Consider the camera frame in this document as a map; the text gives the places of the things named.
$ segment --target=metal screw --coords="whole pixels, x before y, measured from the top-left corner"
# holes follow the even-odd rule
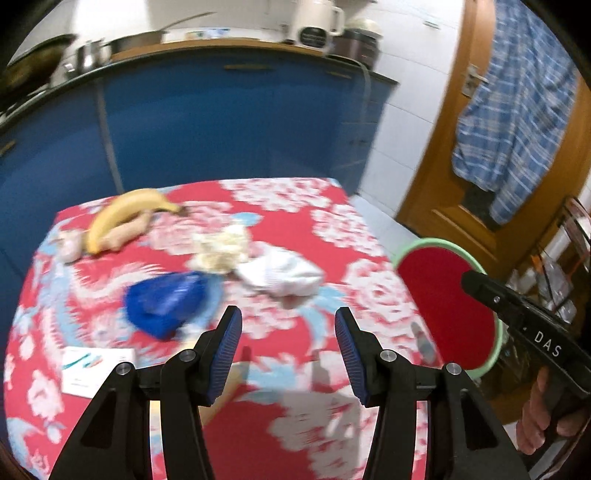
[[[195,353],[195,350],[191,350],[191,349],[183,350],[178,355],[178,357],[181,359],[181,362],[190,362],[196,356],[197,356],[197,354]]]
[[[119,375],[127,375],[131,370],[131,364],[127,363],[127,362],[123,362],[122,364],[117,365],[117,367],[115,367],[115,371],[117,372],[117,374]]]
[[[447,364],[446,370],[450,372],[452,375],[459,375],[462,373],[462,367],[458,364]]]
[[[379,354],[379,357],[386,362],[394,362],[398,355],[396,355],[396,352],[393,350],[382,350]]]

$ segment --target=white tile floor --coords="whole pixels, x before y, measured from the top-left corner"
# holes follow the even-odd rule
[[[369,203],[358,195],[349,201],[367,223],[369,230],[382,244],[389,257],[396,256],[403,248],[414,242],[418,237],[404,228],[387,213]]]

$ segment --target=cooking pot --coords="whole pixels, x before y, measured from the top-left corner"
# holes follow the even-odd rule
[[[102,64],[100,56],[103,40],[88,41],[76,50],[76,74],[82,75]]]

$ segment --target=white cloth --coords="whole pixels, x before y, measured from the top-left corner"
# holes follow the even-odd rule
[[[300,254],[268,244],[263,244],[260,257],[237,265],[234,272],[252,288],[274,297],[307,297],[324,281],[324,272]]]

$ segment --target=blue plastic bag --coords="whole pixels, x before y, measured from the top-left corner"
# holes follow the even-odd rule
[[[207,277],[199,272],[150,278],[128,289],[127,318],[143,332],[166,340],[199,311],[206,294]]]

